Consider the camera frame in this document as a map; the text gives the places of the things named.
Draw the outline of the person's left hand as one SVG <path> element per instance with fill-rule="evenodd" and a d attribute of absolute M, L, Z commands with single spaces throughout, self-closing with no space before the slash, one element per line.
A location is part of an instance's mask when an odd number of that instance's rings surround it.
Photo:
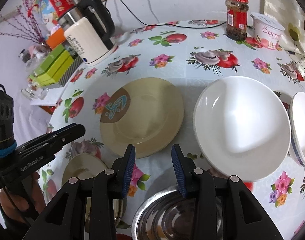
<path fill-rule="evenodd" d="M 40 175 L 37 172 L 31 174 L 31 197 L 34 207 L 38 213 L 41 213 L 46 207 L 44 197 L 39 186 Z M 21 196 L 5 192 L 4 189 L 0 191 L 0 205 L 4 213 L 13 220 L 25 223 L 22 212 L 29 208 L 27 201 Z"/>

